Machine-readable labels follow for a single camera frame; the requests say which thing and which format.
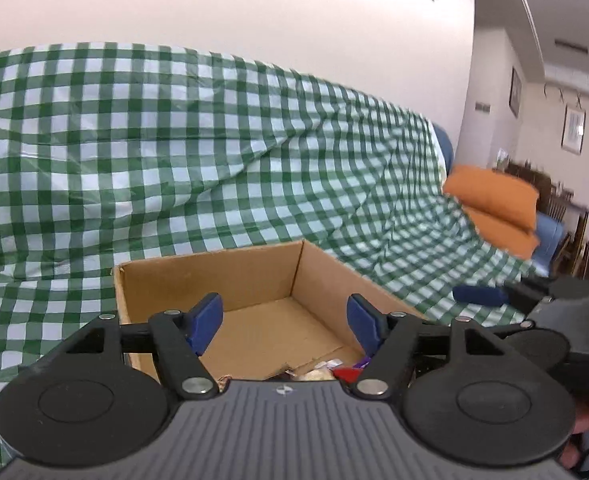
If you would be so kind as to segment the purple snack wrapper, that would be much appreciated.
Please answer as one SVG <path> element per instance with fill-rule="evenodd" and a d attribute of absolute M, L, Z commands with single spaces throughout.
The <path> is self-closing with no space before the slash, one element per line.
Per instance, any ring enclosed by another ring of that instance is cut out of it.
<path fill-rule="evenodd" d="M 359 370 L 362 370 L 363 368 L 365 368 L 369 363 L 371 362 L 371 359 L 368 358 L 368 356 L 366 356 L 366 358 L 363 358 L 361 360 L 359 360 L 358 362 L 356 362 L 353 367 L 354 368 L 358 368 Z"/>

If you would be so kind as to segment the red snack packet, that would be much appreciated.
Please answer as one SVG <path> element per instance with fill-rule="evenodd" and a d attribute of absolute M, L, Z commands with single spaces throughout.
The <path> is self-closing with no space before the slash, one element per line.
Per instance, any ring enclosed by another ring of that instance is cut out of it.
<path fill-rule="evenodd" d="M 331 372 L 337 380 L 341 380 L 341 382 L 346 382 L 347 384 L 355 384 L 364 370 L 362 368 L 340 366 L 333 368 Z"/>

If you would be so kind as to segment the wooden chairs and table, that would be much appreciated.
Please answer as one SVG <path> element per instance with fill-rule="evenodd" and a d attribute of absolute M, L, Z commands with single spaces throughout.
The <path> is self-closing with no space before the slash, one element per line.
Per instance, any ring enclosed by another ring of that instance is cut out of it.
<path fill-rule="evenodd" d="M 574 192 L 553 184 L 549 174 L 534 169 L 529 162 L 515 162 L 507 158 L 500 162 L 497 171 L 510 174 L 533 185 L 539 192 L 537 212 L 559 221 L 564 237 L 552 259 L 551 274 L 579 276 L 586 254 L 589 209 L 574 200 Z"/>

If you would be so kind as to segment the lower orange cushion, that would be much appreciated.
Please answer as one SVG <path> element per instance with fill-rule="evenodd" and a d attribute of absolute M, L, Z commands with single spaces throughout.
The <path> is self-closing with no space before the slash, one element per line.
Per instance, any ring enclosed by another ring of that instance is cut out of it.
<path fill-rule="evenodd" d="M 489 244 L 523 260 L 532 258 L 539 245 L 539 238 L 534 232 L 523 231 L 510 222 L 468 206 L 463 207 L 463 211 L 474 223 L 480 237 Z"/>

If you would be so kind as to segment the orange cushion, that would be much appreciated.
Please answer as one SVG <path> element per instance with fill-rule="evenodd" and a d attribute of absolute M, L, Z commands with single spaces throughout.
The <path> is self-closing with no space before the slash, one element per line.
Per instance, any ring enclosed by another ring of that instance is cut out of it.
<path fill-rule="evenodd" d="M 457 166 L 443 185 L 462 205 L 506 221 L 523 231 L 536 228 L 539 192 L 522 179 L 492 169 Z"/>
<path fill-rule="evenodd" d="M 468 206 L 463 207 L 463 211 L 474 223 L 480 237 L 489 244 L 523 260 L 532 258 L 539 245 L 539 238 L 534 232 L 523 231 L 510 222 Z"/>

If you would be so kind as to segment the brown cardboard box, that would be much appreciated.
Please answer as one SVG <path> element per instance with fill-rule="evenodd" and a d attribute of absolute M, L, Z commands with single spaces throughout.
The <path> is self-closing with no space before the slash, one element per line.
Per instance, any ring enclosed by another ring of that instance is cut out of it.
<path fill-rule="evenodd" d="M 124 323 L 187 311 L 209 292 L 220 295 L 223 324 L 202 357 L 216 379 L 357 363 L 364 352 L 346 321 L 353 294 L 383 313 L 417 312 L 307 240 L 122 263 L 113 280 Z"/>

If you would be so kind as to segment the green white checkered cloth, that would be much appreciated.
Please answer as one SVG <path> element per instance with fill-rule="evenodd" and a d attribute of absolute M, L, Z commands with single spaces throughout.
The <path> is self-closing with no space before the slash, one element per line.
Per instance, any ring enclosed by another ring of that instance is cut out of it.
<path fill-rule="evenodd" d="M 114 310 L 113 268 L 142 258 L 309 240 L 434 321 L 518 322 L 451 296 L 533 266 L 444 180 L 428 118 L 293 70 L 115 42 L 0 52 L 0 389 Z"/>

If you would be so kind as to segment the framed wall picture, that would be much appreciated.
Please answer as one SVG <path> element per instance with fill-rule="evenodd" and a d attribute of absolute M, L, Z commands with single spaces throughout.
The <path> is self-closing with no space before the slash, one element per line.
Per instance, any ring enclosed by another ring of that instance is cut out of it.
<path fill-rule="evenodd" d="M 565 107 L 561 148 L 575 154 L 582 154 L 585 136 L 586 112 L 578 107 Z"/>

